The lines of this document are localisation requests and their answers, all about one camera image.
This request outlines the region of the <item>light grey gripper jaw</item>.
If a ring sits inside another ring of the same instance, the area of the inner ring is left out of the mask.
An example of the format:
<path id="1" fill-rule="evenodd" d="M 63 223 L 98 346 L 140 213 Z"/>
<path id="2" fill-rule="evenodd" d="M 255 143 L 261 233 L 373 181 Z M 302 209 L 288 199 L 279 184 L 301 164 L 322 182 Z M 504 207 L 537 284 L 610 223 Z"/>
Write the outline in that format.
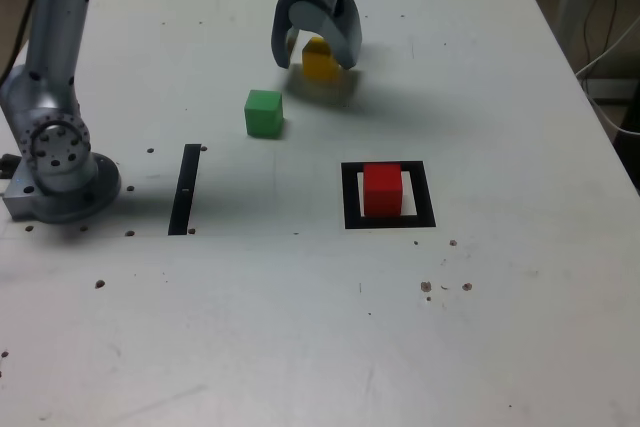
<path id="1" fill-rule="evenodd" d="M 349 70 L 357 64 L 362 31 L 354 0 L 296 0 L 291 6 L 291 23 L 326 41 L 343 69 Z"/>

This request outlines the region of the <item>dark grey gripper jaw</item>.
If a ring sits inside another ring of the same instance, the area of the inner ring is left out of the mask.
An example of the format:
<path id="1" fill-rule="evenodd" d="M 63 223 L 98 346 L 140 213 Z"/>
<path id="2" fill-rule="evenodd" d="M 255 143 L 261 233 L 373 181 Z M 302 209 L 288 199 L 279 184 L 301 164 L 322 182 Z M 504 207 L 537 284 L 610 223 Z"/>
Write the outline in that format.
<path id="1" fill-rule="evenodd" d="M 276 64 L 283 69 L 290 67 L 291 55 L 299 34 L 299 29 L 293 26 L 289 18 L 289 10 L 296 1 L 278 0 L 275 8 L 271 49 Z"/>

